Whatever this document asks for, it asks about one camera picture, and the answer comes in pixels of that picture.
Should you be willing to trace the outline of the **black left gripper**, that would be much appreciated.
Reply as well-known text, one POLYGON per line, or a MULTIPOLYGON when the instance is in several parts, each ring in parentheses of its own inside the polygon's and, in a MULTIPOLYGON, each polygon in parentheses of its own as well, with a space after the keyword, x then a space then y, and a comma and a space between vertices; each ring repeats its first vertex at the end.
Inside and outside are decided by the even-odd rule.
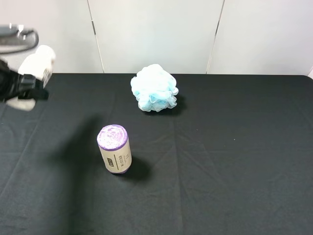
POLYGON ((48 100, 49 92, 44 88, 44 81, 30 74, 21 75, 0 60, 0 101, 6 102, 16 96, 19 99, 48 100))

